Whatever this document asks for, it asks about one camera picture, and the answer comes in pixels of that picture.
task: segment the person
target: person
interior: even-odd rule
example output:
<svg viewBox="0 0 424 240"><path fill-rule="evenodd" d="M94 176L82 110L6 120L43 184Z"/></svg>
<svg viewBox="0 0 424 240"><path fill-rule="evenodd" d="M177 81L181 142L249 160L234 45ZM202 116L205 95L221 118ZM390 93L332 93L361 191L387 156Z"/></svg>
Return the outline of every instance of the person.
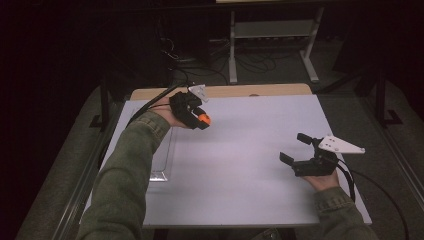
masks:
<svg viewBox="0 0 424 240"><path fill-rule="evenodd" d="M328 176L303 178L317 191L314 202L323 239L378 239L374 231L364 223L355 203L340 187L336 170Z"/></svg>
<svg viewBox="0 0 424 240"><path fill-rule="evenodd" d="M141 239L153 154L170 127L186 127L173 116L169 98L155 105L121 133L96 177L77 239ZM314 197L324 239L377 239L339 187L336 172L304 179L317 190Z"/></svg>

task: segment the cable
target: cable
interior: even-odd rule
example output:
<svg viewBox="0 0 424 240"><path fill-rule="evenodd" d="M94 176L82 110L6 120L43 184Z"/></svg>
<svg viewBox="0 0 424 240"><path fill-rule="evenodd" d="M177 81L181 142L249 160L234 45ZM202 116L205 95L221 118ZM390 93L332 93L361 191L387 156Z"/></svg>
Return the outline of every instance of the cable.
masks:
<svg viewBox="0 0 424 240"><path fill-rule="evenodd" d="M261 56L260 54L257 54L260 59L255 59L252 55L248 54L245 55L252 63L262 63L267 71L272 71L277 67L277 63L274 59L271 58L272 54L266 54L265 56ZM266 62L269 61L272 63L271 67L266 64Z"/></svg>
<svg viewBox="0 0 424 240"><path fill-rule="evenodd" d="M152 108L155 108L155 107L162 107L162 106L171 106L171 104L170 103L158 104L158 105L150 106L149 109L152 109Z"/></svg>
<svg viewBox="0 0 424 240"><path fill-rule="evenodd" d="M340 169L340 171L342 171L342 173L345 175L345 178L346 178L347 183L349 185L350 198L352 199L353 202L355 202L356 201L355 183L353 182L352 176L350 175L350 173L348 171L346 171L344 168L342 168L340 166L340 164L337 164L337 168Z"/></svg>
<svg viewBox="0 0 424 240"><path fill-rule="evenodd" d="M187 83L179 83L179 84L175 84L169 88L167 88L165 91L163 91L162 93L160 93L159 95L157 95L156 97L154 97L152 100L150 100L149 102L147 102L146 104L144 104L143 107L141 107L132 117L131 119L128 121L127 127L128 125L130 125L130 123L132 121L134 121L135 119L137 119L138 117L140 117L143 113L145 113L149 107L157 102L159 99L165 97L168 93L174 91L177 87L182 87L185 86Z"/></svg>
<svg viewBox="0 0 424 240"><path fill-rule="evenodd" d="M224 79L225 84L228 85L228 79L227 79L227 77L224 74L221 73L222 70L224 69L224 67L226 66L227 62L228 62L228 58L225 59L224 63L221 65L221 67L218 70L215 70L215 69L212 69L212 68L208 68L208 67L180 67L180 68L176 68L176 70L179 70L179 71L181 71L181 72L183 72L185 74L192 74L194 76L211 76L211 75L218 74L218 75L220 75ZM206 71L211 71L212 73L198 74L198 73L186 71L186 69L206 70Z"/></svg>
<svg viewBox="0 0 424 240"><path fill-rule="evenodd" d="M228 39L224 39L223 41L225 42L225 44L222 47L220 47L220 48L216 49L215 51L211 52L210 53L210 56L211 57L213 57L214 55L216 55L216 54L220 53L221 51L224 51L225 49L227 49L227 48L230 47L230 41Z"/></svg>
<svg viewBox="0 0 424 240"><path fill-rule="evenodd" d="M185 71L183 71L183 70L181 70L181 69L179 69L179 68L174 68L174 69L170 69L170 70L177 70L177 71L180 71L180 72L182 72L184 75L185 75L185 79L183 79L184 80L184 82L187 82L188 81L188 75L187 75L187 72L185 72Z"/></svg>
<svg viewBox="0 0 424 240"><path fill-rule="evenodd" d="M349 168L349 166L346 164L346 162L345 161L343 161L343 160L341 160L341 159L339 159L339 161L340 162L342 162L344 165L345 165L345 167L347 168L347 170L351 173L352 171L350 170L350 168ZM352 181L353 181L353 184L355 184L355 178L353 177L353 175L352 174L349 174L350 175L350 177L352 178Z"/></svg>
<svg viewBox="0 0 424 240"><path fill-rule="evenodd" d="M351 173L357 174L363 178L365 178L366 180L370 181L371 183L373 183L377 188L379 188L385 195L386 197L392 202L393 206L396 208L400 219L402 221L402 225L403 225L403 229L404 229L404 234L405 234L405 240L409 240L409 230L408 230L408 226L406 224L406 220L405 220L405 216L403 215L402 211L400 210L399 205L396 203L396 201L390 196L390 194L384 190L384 188L378 184L376 181L372 180L371 178L369 178L368 176L366 176L363 173L354 171L354 170L350 170Z"/></svg>
<svg viewBox="0 0 424 240"><path fill-rule="evenodd" d="M237 60L237 62L240 64L240 66L241 66L242 68L246 69L246 70L247 70L247 71L249 71L249 72L253 72L253 73L266 73L266 72L268 71L268 69L263 69L263 68L260 68L260 67L258 67L258 66L255 66L255 65L249 64L249 63L245 62L244 60L242 60L242 59L241 59L241 58L239 58L239 57L234 57L234 58ZM251 67L251 68L258 69L258 71L254 71L254 70L248 69L246 66L249 66L249 67Z"/></svg>

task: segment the green sleeve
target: green sleeve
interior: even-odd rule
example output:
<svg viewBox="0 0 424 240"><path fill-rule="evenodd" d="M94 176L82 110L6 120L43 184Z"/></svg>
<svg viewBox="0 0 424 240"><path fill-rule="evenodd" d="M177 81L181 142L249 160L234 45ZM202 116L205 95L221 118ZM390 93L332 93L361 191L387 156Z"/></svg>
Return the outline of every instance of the green sleeve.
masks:
<svg viewBox="0 0 424 240"><path fill-rule="evenodd" d="M141 239L153 154L169 129L146 112L122 132L95 180L77 239Z"/></svg>
<svg viewBox="0 0 424 240"><path fill-rule="evenodd" d="M340 187L315 193L315 207L326 240L374 240L374 231L364 223L352 199Z"/></svg>

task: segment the transparent object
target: transparent object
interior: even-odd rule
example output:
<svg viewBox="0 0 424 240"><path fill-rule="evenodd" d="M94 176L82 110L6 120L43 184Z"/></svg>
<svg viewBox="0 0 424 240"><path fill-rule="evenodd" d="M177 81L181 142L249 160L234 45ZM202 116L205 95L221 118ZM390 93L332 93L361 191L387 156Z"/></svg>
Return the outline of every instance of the transparent object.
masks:
<svg viewBox="0 0 424 240"><path fill-rule="evenodd" d="M175 136L178 128L171 128L153 155L151 182L166 182L171 176L172 156L175 149Z"/></svg>

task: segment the white table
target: white table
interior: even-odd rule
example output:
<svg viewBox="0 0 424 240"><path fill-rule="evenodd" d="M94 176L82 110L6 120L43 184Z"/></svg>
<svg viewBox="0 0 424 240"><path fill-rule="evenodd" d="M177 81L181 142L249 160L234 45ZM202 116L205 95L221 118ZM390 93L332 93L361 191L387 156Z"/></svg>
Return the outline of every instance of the white table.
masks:
<svg viewBox="0 0 424 240"><path fill-rule="evenodd" d="M129 101L125 107L145 102ZM295 160L313 156L311 146L296 140L297 133L316 138L331 133L315 95L210 98L202 108L211 117L211 126L173 129L172 144L158 153L173 147L165 154L172 161L171 175L167 182L150 183L146 228L318 223L312 187L279 161L280 151ZM126 126L124 115L114 133L116 139ZM112 139L109 154L114 144ZM343 174L339 176L348 193ZM370 224L363 201L356 195L358 209Z"/></svg>

